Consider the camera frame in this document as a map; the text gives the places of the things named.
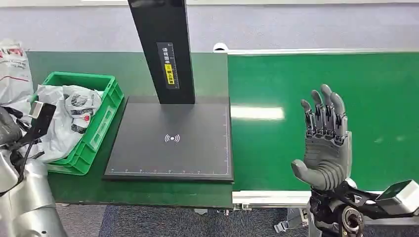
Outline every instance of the robotic arm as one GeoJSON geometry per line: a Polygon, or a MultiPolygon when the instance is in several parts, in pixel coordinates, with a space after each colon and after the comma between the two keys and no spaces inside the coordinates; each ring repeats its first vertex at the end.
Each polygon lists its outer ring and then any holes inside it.
{"type": "Polygon", "coordinates": [[[54,111],[54,105],[34,102],[32,127],[22,137],[19,126],[0,107],[0,218],[8,225],[9,236],[67,236],[55,209],[46,166],[28,158],[33,143],[46,134],[54,111]],[[18,149],[25,145],[22,157],[18,149]]]}
{"type": "Polygon", "coordinates": [[[352,133],[342,98],[325,84],[313,90],[315,112],[302,100],[305,112],[304,161],[291,163],[294,175],[311,186],[309,201],[314,225],[323,237],[362,237],[364,216],[371,219],[419,215],[419,185],[405,181],[391,185],[381,195],[349,185],[352,133]]]}

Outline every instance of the wireless charging symbol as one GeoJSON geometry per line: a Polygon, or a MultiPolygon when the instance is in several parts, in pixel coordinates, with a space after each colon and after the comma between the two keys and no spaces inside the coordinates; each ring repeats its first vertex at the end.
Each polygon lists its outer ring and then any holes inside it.
{"type": "Polygon", "coordinates": [[[177,134],[176,136],[172,137],[169,134],[167,134],[165,136],[165,142],[170,142],[170,141],[174,141],[176,143],[180,142],[180,136],[179,134],[177,134]]]}

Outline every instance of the white plastic bag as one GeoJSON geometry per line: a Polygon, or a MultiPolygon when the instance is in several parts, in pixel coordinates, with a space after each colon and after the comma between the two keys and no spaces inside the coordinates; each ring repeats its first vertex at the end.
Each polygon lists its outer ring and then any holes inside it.
{"type": "Polygon", "coordinates": [[[39,101],[57,107],[47,134],[41,137],[42,142],[32,147],[35,151],[45,153],[38,160],[49,163],[68,156],[82,138],[102,101],[97,91],[76,85],[38,85],[37,95],[39,101]]]}
{"type": "Polygon", "coordinates": [[[34,93],[28,57],[19,42],[0,42],[0,106],[29,113],[34,93]]]}

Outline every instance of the gray wall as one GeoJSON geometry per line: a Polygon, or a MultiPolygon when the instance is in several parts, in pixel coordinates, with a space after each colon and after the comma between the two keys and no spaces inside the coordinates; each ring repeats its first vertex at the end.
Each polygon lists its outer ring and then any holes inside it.
{"type": "MultiPolygon", "coordinates": [[[[142,51],[128,7],[0,8],[0,39],[33,51],[142,51]]],[[[194,52],[419,48],[419,4],[189,6],[194,52]]]]}

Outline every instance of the green plastic crate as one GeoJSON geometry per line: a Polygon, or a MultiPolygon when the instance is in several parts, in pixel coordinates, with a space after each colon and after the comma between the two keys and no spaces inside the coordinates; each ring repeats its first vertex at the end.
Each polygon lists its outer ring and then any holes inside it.
{"type": "Polygon", "coordinates": [[[66,158],[47,164],[51,172],[85,175],[93,163],[124,94],[114,76],[53,72],[46,78],[43,85],[78,85],[103,91],[102,104],[81,140],[66,158]]]}

